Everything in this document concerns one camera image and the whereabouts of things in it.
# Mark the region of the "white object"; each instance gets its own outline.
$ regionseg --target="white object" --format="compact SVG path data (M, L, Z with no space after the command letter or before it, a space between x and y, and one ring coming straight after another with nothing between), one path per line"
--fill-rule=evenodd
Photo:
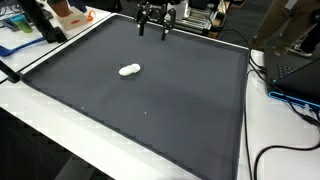
M139 72L141 69L139 64L131 64L129 66L125 66L123 68L120 69L119 74L121 76L129 76L131 74L135 74L137 72Z
M67 17L59 17L56 14L53 15L54 18L59 21L63 30L69 31L71 29L87 24L87 18L86 16L84 16L83 12L75 7L70 7L70 11L72 13Z

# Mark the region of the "electronic device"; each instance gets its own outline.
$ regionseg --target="electronic device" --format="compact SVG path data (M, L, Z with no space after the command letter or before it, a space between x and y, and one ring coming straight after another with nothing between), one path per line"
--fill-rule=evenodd
M307 60L292 55L265 52L268 95L305 107L320 108L320 59Z

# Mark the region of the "cable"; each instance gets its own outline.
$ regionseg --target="cable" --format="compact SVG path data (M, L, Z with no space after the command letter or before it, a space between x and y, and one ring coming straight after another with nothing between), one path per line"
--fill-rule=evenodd
M293 106L291 100L287 97L287 95L285 94L285 92L283 92L279 87L275 86L274 84L270 83L270 86L272 86L273 88L277 89L278 91L280 91L280 93L283 95L283 97L285 98L285 100L288 102L289 106L291 107L291 109L298 115L300 116L303 120L305 120L306 122L308 122L311 125L314 125L318 128L320 128L320 121L314 119L311 116L308 116L306 114L302 114L299 111L297 111L297 109Z
M133 13L132 13L132 16L131 17L134 17L135 15L136 15L136 8L134 8L134 11L133 11Z
M17 4L12 4L12 5L9 5L7 7L9 7L9 9L11 11L15 12L15 13L21 13L22 12L22 9Z
M12 15L12 14L19 14L19 13L21 13L21 12L7 13L7 14L5 14L5 16Z
M247 80L249 79L249 74L253 72L254 70L251 69L247 73ZM244 98L244 137L245 137L245 146L246 146L246 151L247 151L247 163L248 163L248 168L249 168L249 177L250 180L253 180L252 177L252 172L251 172L251 160L250 160L250 151L249 151L249 140L248 140L248 123L247 123L247 98Z
M259 160L261 158L261 156L271 150L271 149L288 149L288 150L294 150L294 151L313 151L313 150L316 150L318 148L320 148L320 141L318 142L318 144L316 144L315 146L313 147L310 147L310 148L296 148L296 147L289 147L289 146L279 146L279 145L274 145L274 146L269 146L269 147L266 147L264 149L262 149L259 154L257 155L257 158L256 158L256 161L254 163L254 168L253 168L253 175L254 175L254 180L258 180L258 165L259 165Z
M224 1L224 9L225 9L225 14L227 14L227 3L226 1ZM227 21L228 16L226 17L226 29L228 29L228 21ZM225 31L223 36L219 39L220 41L224 38L224 36L227 34L227 32Z
M210 17L211 17L211 15L212 15L212 13L213 13L214 11L211 11L211 13L210 13L210 16L209 16L209 21L210 21L210 23L211 23L211 26L214 28L214 24L213 24L213 22L210 20ZM244 42L246 43L246 45L247 45L247 47L249 48L249 43L248 43L248 40L239 32L239 31L237 31L236 29L215 29L215 30L217 30L217 31L225 31L225 32L228 32L228 31L233 31L233 32L236 32L243 40L244 40ZM251 67L253 67L254 65L256 66L256 67L258 67L259 69L261 69L262 70L262 73L266 73L266 68L265 67L263 67L263 66L259 66L256 62L254 62L254 60L253 60L253 58L252 58L252 56L251 56L251 49L249 48L249 64L251 65Z
M249 65L251 66L251 68L256 72L256 74L258 75L258 77L262 80L262 81L264 81L264 82L267 82L267 80L265 79L265 78L263 78L262 76L261 76L261 74L259 73L259 71L261 71L261 72L265 72L264 70L258 70L258 69L256 69L250 62L249 62Z
M316 116L317 116L318 121L320 121L319 113L320 113L320 111L316 112Z
M7 13L7 7L0 5L0 17L4 16Z

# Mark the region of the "orange object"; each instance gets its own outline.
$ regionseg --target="orange object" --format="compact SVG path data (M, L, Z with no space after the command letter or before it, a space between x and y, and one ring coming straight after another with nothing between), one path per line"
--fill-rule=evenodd
M90 21L92 21L95 17L96 17L96 12L94 12L94 10L91 10L91 11L89 11L87 21L90 22Z

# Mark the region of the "black fabric mat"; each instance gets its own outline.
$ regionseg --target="black fabric mat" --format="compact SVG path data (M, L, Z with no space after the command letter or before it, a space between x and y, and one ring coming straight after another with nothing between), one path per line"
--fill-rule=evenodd
M114 16L22 79L200 178L236 179L247 50L161 32Z

